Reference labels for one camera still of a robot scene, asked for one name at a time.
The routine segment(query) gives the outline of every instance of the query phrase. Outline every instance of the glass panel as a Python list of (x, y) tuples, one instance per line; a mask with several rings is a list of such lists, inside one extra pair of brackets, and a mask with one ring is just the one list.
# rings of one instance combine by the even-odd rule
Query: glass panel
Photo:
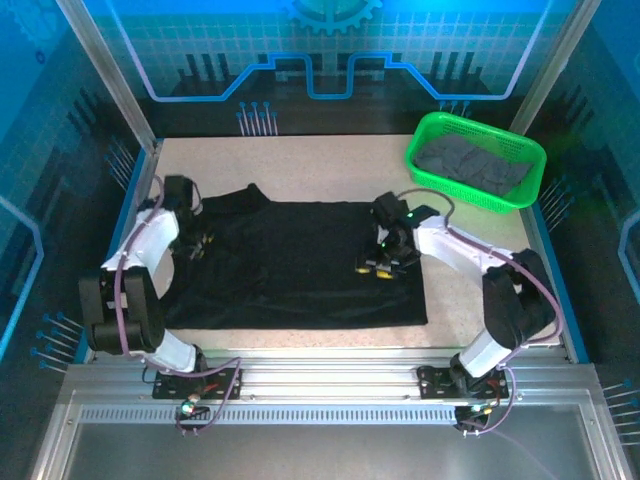
[(448, 426), (218, 425), (194, 448), (171, 425), (82, 425), (68, 478), (599, 478), (578, 407), (519, 406), (498, 431), (465, 439)]
[(638, 15), (633, 0), (602, 3), (530, 132), (549, 155), (551, 242), (588, 353), (613, 384), (640, 380)]
[(134, 158), (139, 147), (55, 1), (0, 0), (0, 47), (0, 471), (11, 479), (29, 476), (62, 378), (52, 368), (68, 360), (47, 344), (75, 349), (43, 314), (80, 318), (78, 277), (104, 259), (130, 176), (120, 147)]
[(91, 0), (158, 136), (507, 128), (575, 0)]

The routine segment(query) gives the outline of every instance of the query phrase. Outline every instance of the metal pin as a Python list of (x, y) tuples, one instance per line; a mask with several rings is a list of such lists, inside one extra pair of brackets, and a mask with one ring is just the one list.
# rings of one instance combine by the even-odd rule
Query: metal pin
[(609, 405), (609, 409), (618, 408), (618, 407), (628, 407), (628, 406), (638, 408), (640, 406), (640, 402), (638, 402), (637, 398), (632, 398), (630, 402), (616, 403), (615, 405)]
[(242, 125), (242, 113), (237, 112), (236, 118), (238, 119), (238, 125), (240, 126), (240, 133), (242, 134), (243, 137), (246, 137), (244, 133), (244, 126)]
[(553, 208), (553, 206), (560, 200), (562, 200), (562, 197), (564, 196), (564, 193), (561, 192), (560, 190), (556, 190), (555, 193), (553, 193), (552, 195), (550, 195), (549, 197), (544, 199), (544, 203), (542, 203), (540, 205), (540, 210), (542, 211), (542, 213), (544, 215), (547, 214), (547, 212), (549, 211), (550, 208)]
[(624, 423), (616, 423), (616, 427), (627, 427), (629, 425), (638, 425), (640, 424), (640, 420), (636, 420), (635, 422), (624, 422)]
[(256, 127), (253, 124), (253, 112), (247, 113), (247, 117), (249, 117), (249, 125), (251, 125), (251, 133), (255, 137), (256, 136)]
[(244, 118), (244, 126), (247, 131), (247, 135), (249, 135), (249, 122), (247, 121), (247, 111), (244, 109), (247, 104), (244, 102), (240, 102), (240, 108), (242, 109), (242, 117)]
[(631, 395), (633, 393), (639, 393), (640, 390), (629, 390), (628, 392), (624, 392), (624, 393), (618, 393), (616, 395), (610, 395), (608, 397), (604, 397), (607, 400), (611, 400), (612, 398), (618, 398), (618, 397), (624, 397), (625, 395)]
[(61, 322), (56, 322), (53, 318), (51, 318), (51, 317), (49, 316), (49, 314), (48, 314), (48, 313), (45, 313), (45, 314), (42, 316), (42, 321), (43, 321), (43, 322), (45, 322), (45, 323), (53, 323), (54, 325), (57, 325), (57, 326), (59, 326), (60, 328), (62, 328), (62, 329), (64, 329), (64, 330), (66, 330), (67, 332), (71, 332), (71, 333), (73, 333), (74, 335), (78, 335), (78, 336), (80, 336), (80, 335), (81, 335), (81, 334), (80, 334), (80, 332), (78, 332), (77, 330), (74, 330), (74, 329), (73, 329), (73, 328), (71, 328), (71, 327), (67, 327), (65, 324), (63, 324), (63, 323), (61, 323)]
[(128, 175), (131, 175), (133, 173), (131, 165), (129, 165), (129, 162), (127, 162), (120, 153), (116, 152), (116, 147), (114, 147), (113, 144), (109, 145), (109, 151), (111, 152), (111, 155), (113, 155), (113, 157), (118, 161), (118, 165), (120, 165)]
[(542, 207), (542, 213), (544, 214), (545, 212), (549, 212), (551, 210), (551, 208), (553, 208), (555, 206), (556, 203), (558, 203), (560, 200), (562, 200), (564, 198), (564, 196), (569, 193), (571, 191), (571, 187), (567, 186), (567, 188), (564, 189), (564, 192), (561, 192), (558, 194), (558, 196), (556, 197), (556, 199), (553, 202), (549, 202), (548, 204), (545, 204)]
[(564, 208), (565, 206), (566, 206), (566, 203), (564, 202), (564, 200), (560, 200), (560, 202), (558, 202), (554, 210), (552, 210), (551, 212), (543, 212), (542, 216), (545, 217), (544, 219), (545, 222), (549, 223), (549, 218), (553, 216), (555, 212), (557, 212), (561, 208)]
[(113, 161), (107, 155), (104, 156), (104, 159), (111, 166), (111, 169), (118, 174), (118, 178), (127, 185), (129, 183), (129, 175), (126, 174), (124, 169), (121, 166), (118, 166), (117, 162)]
[(549, 217), (548, 217), (548, 222), (553, 222), (556, 218), (558, 218), (560, 215), (562, 215), (567, 208), (569, 208), (571, 206), (571, 204), (573, 204), (575, 202), (575, 198), (570, 198), (569, 201), (564, 205), (564, 207), (562, 207), (560, 210), (556, 210), (554, 213), (550, 213)]
[(118, 185), (120, 185), (120, 188), (122, 188), (124, 191), (127, 190), (127, 187), (125, 187), (124, 182), (122, 180), (120, 180), (120, 178), (116, 175), (115, 170), (113, 169), (113, 167), (109, 169), (109, 174), (116, 181), (116, 183)]
[(278, 112), (271, 112), (271, 118), (273, 118), (273, 134), (278, 135)]
[(557, 226), (559, 226), (563, 220), (569, 217), (569, 212), (564, 212), (560, 218), (556, 220), (556, 222), (549, 227), (549, 232), (553, 232)]
[(553, 192), (556, 191), (556, 189), (562, 185), (562, 182), (564, 182), (567, 179), (566, 175), (563, 175), (562, 177), (560, 177), (560, 179), (558, 180), (557, 178), (554, 178), (554, 181), (551, 182), (551, 185), (549, 185), (549, 188), (547, 188), (544, 193), (542, 195), (540, 195), (540, 198), (538, 199), (538, 201), (545, 199), (545, 198), (549, 198), (549, 195), (551, 195)]
[(60, 345), (61, 347), (68, 348), (71, 351), (74, 351), (75, 348), (76, 348), (76, 347), (72, 347), (71, 345), (67, 345), (64, 342), (61, 342), (60, 340), (56, 340), (55, 338), (50, 337), (49, 335), (45, 335), (42, 330), (38, 330), (36, 332), (36, 338), (39, 339), (39, 340), (41, 340), (41, 339), (49, 340), (50, 342), (53, 342), (56, 345)]
[(62, 355), (65, 357), (70, 358), (71, 360), (73, 360), (73, 355), (69, 355), (67, 352), (63, 352), (62, 350), (59, 350), (57, 348), (55, 348), (53, 345), (51, 345), (50, 343), (47, 343), (44, 346), (44, 351), (47, 353), (57, 353), (58, 355)]
[(39, 352), (36, 347), (31, 347), (31, 350), (29, 350), (29, 352), (31, 353), (32, 357), (39, 356), (42, 358), (46, 358), (47, 360), (53, 360), (54, 362), (60, 362), (64, 365), (69, 365), (69, 362), (65, 362), (64, 360), (60, 360), (59, 358), (52, 357), (51, 355), (47, 355), (46, 353)]
[(538, 197), (538, 202), (540, 200), (543, 200), (544, 198), (546, 198), (550, 193), (553, 192), (553, 190), (555, 190), (555, 188), (558, 188), (558, 178), (554, 178), (553, 180), (551, 180), (551, 183), (549, 184), (549, 186), (547, 186), (547, 188), (544, 190), (544, 192), (542, 192), (540, 194), (540, 196)]
[(260, 120), (262, 120), (262, 135), (267, 135), (267, 124), (264, 122), (265, 113), (260, 112)]
[(251, 102), (251, 107), (253, 107), (253, 115), (254, 115), (253, 118), (256, 119), (256, 129), (258, 130), (258, 135), (263, 135), (260, 132), (260, 122), (258, 121), (258, 118), (259, 118), (259, 116), (258, 116), (258, 102)]
[(611, 415), (611, 417), (612, 418), (614, 418), (614, 417), (624, 417), (626, 415), (640, 415), (640, 410), (633, 410), (631, 412), (616, 413), (615, 415)]
[(76, 327), (80, 328), (80, 329), (84, 329), (84, 327), (82, 325), (80, 325), (79, 323), (74, 322), (73, 320), (71, 320), (70, 318), (67, 318), (64, 316), (64, 313), (62, 312), (58, 312), (56, 313), (56, 318), (58, 320), (64, 320), (65, 322), (70, 323), (71, 325), (75, 325)]
[(61, 368), (54, 367), (53, 365), (49, 365), (44, 360), (40, 360), (40, 369), (44, 370), (45, 368), (48, 368), (50, 370), (55, 370), (56, 372), (60, 372), (60, 373), (64, 373), (64, 374), (67, 373), (66, 370), (62, 370)]
[(122, 152), (122, 154), (125, 156), (125, 158), (129, 161), (129, 164), (131, 165), (131, 168), (133, 168), (134, 165), (136, 164), (136, 161), (133, 158), (133, 156), (131, 155), (131, 153), (129, 153), (129, 151), (126, 148), (124, 148), (124, 145), (122, 144), (122, 142), (120, 140), (118, 140), (115, 137), (114, 137), (114, 140), (116, 142), (116, 145), (118, 146), (118, 149)]
[(124, 179), (127, 181), (127, 183), (129, 183), (129, 180), (131, 180), (131, 175), (129, 174), (129, 172), (127, 172), (126, 168), (124, 168), (124, 165), (122, 165), (122, 162), (120, 162), (118, 158), (114, 158), (112, 160), (111, 166), (117, 168)]
[(254, 115), (253, 116), (253, 123), (256, 126), (256, 133), (258, 136), (262, 135), (262, 133), (260, 132), (260, 118), (258, 117), (258, 115)]
[(610, 387), (603, 388), (602, 391), (606, 392), (607, 390), (613, 390), (614, 388), (620, 387), (631, 388), (631, 380), (625, 378), (622, 383), (616, 383), (615, 385), (611, 385)]
[(51, 334), (52, 334), (52, 335), (58, 335), (59, 337), (62, 337), (62, 338), (64, 338), (65, 340), (69, 340), (70, 342), (78, 343), (78, 339), (77, 339), (77, 338), (73, 338), (73, 337), (70, 337), (69, 335), (65, 335), (65, 334), (64, 334), (64, 333), (62, 333), (60, 330), (58, 330), (56, 327), (53, 327), (53, 328), (51, 329)]
[(271, 129), (271, 115), (269, 115), (269, 107), (271, 104), (269, 102), (262, 102), (262, 106), (264, 106), (267, 117), (267, 125), (269, 126), (269, 135), (273, 135), (273, 130)]
[(120, 185), (122, 188), (125, 188), (125, 186), (127, 185), (127, 181), (115, 168), (113, 168), (113, 164), (111, 164), (111, 162), (109, 162), (109, 165), (109, 174), (116, 180), (116, 182), (118, 182), (118, 185)]

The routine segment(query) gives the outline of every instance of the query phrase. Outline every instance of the black cloth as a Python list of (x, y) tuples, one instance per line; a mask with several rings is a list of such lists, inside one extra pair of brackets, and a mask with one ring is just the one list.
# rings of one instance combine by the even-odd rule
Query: black cloth
[(341, 329), (427, 322), (418, 264), (397, 280), (355, 272), (375, 236), (369, 203), (271, 202), (251, 184), (203, 200), (204, 256), (174, 255), (161, 304), (174, 329)]
[(531, 162), (508, 162), (453, 133), (425, 144), (413, 163), (426, 172), (500, 197), (520, 185), (533, 166)]

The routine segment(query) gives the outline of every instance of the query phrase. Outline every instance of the blue wall panel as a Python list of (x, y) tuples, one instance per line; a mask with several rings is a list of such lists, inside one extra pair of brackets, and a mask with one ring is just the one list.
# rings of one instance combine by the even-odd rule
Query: blue wall panel
[(195, 136), (243, 134), (236, 114), (252, 101), (277, 109), (281, 134), (409, 133), (438, 109), (508, 126), (574, 3), (92, 0), (89, 8), (156, 133)]
[(639, 12), (603, 0), (531, 132), (549, 155), (541, 209), (589, 356), (611, 383), (640, 372)]
[[(30, 356), (47, 351), (36, 332), (51, 333), (45, 313), (79, 319), (78, 277), (104, 259), (124, 197), (112, 165), (126, 168), (139, 148), (55, 1), (0, 0), (0, 47), (0, 197), (16, 208), (0, 205), (3, 339), (18, 320), (6, 351), (0, 343), (0, 476), (10, 480), (28, 478), (62, 379)], [(42, 238), (35, 277), (38, 244), (18, 217)]]

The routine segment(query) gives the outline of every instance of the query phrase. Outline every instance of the black t-shirt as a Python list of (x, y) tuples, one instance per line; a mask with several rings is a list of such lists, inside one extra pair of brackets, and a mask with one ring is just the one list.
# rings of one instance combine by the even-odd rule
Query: black t-shirt
[(203, 200), (201, 259), (174, 255), (161, 304), (174, 329), (344, 329), (427, 322), (419, 262), (396, 280), (355, 271), (370, 204), (272, 202), (254, 185)]

